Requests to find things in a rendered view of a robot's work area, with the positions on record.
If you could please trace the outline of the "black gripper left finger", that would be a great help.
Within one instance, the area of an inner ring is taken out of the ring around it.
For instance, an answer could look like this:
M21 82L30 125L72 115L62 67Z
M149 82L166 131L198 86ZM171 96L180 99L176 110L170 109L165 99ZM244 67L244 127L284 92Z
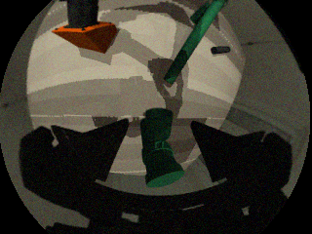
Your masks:
M58 143L61 141L67 148L74 149L97 179L105 182L128 128L129 120L124 118L85 133L64 129L63 126L59 128L59 125L51 126L51 132L58 138Z

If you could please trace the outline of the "green curved wire loop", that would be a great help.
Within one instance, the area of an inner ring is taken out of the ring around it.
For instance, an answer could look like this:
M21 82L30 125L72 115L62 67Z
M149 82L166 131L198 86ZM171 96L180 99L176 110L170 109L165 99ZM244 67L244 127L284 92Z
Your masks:
M199 18L203 16L204 12L206 12L207 8L210 8L210 3L204 3L204 5L202 4L202 7L200 7L200 9L198 9L198 12L195 12L194 15L191 16L191 20L194 20L194 22L192 23L196 23L198 24L199 22Z

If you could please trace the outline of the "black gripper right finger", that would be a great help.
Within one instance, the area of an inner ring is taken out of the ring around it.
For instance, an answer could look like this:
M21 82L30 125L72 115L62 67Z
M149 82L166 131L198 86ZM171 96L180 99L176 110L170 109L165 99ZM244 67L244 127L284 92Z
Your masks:
M222 130L211 128L202 122L192 121L190 128L195 140L198 141L203 159L206 161L208 173L212 182L226 178L226 173L234 167L242 155L249 151L249 145L257 144L264 137L265 130L261 132L243 134L243 136L231 136Z

